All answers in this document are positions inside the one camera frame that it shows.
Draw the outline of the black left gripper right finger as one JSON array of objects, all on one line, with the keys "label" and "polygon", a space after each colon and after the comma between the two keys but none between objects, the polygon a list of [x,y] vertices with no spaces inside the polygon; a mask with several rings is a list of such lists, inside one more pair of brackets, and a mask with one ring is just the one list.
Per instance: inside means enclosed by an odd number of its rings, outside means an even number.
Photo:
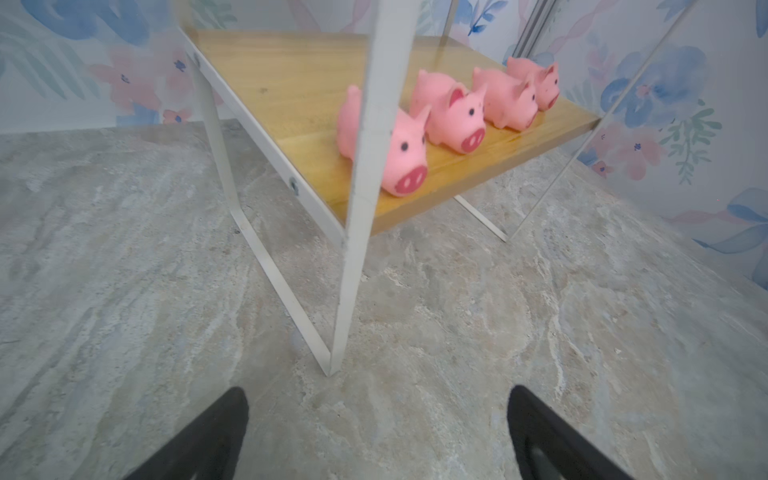
[{"label": "black left gripper right finger", "polygon": [[507,423],[523,479],[631,479],[523,385],[510,391]]}]

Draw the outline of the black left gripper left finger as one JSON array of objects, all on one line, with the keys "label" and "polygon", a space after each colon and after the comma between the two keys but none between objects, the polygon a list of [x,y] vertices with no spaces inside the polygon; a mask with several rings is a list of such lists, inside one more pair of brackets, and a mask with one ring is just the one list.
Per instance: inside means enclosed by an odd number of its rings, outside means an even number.
[{"label": "black left gripper left finger", "polygon": [[246,394],[232,387],[126,478],[232,479],[248,419]]}]

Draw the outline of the pink pig toy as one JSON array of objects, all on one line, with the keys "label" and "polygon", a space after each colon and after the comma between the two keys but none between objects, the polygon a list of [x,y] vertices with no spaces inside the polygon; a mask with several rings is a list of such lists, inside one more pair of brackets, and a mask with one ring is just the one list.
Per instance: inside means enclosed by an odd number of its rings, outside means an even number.
[{"label": "pink pig toy", "polygon": [[[346,90],[346,98],[337,116],[336,142],[340,154],[355,159],[362,91],[356,85]],[[416,117],[397,111],[394,130],[383,173],[381,187],[396,197],[418,190],[428,175],[425,127],[431,106],[425,106]]]},{"label": "pink pig toy", "polygon": [[425,125],[428,140],[459,154],[476,150],[486,135],[484,99],[487,85],[470,90],[451,76],[420,69],[411,94],[409,114],[431,107]]},{"label": "pink pig toy", "polygon": [[472,82],[475,92],[486,87],[483,110],[487,122],[519,132],[532,125],[539,111],[534,76],[520,80],[501,70],[474,67]]},{"label": "pink pig toy", "polygon": [[539,110],[551,109],[560,95],[559,67],[554,62],[542,67],[527,58],[509,57],[506,63],[507,74],[518,80],[529,79],[535,87],[536,102]]}]

